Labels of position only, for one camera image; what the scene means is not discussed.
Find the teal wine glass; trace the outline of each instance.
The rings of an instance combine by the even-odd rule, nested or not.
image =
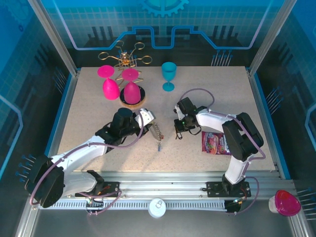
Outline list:
[[[174,84],[172,84],[171,81],[176,76],[177,65],[175,65],[172,62],[166,62],[162,65],[161,68],[162,68],[162,76],[167,81],[166,83],[162,85],[162,88],[165,91],[173,91]]]

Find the glass panel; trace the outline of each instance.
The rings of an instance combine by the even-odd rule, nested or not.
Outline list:
[[[257,72],[295,185],[316,189],[316,3],[297,1]]]
[[[167,58],[183,66],[249,66],[283,4],[283,0],[42,2],[77,67],[103,65],[97,57],[101,51],[118,56],[117,40],[125,42],[127,51],[143,42],[146,47],[135,55],[154,55],[151,66],[161,66]]]
[[[26,0],[0,1],[0,34],[0,222],[14,236],[28,196],[22,156],[45,151],[69,72]]]

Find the black bracket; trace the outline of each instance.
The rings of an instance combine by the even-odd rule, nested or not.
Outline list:
[[[248,182],[242,182],[240,189],[232,192],[230,195],[224,190],[222,182],[207,182],[206,188],[203,188],[202,191],[207,192],[208,198],[242,198],[245,194],[247,195],[247,198],[251,197]]]

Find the snack bag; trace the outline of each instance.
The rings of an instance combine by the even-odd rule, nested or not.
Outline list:
[[[230,155],[223,133],[202,132],[202,151],[214,155]]]

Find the white bottle cap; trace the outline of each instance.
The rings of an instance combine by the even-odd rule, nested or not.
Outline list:
[[[166,212],[166,203],[164,203],[163,200],[156,198],[150,202],[148,212],[152,217],[159,218]]]

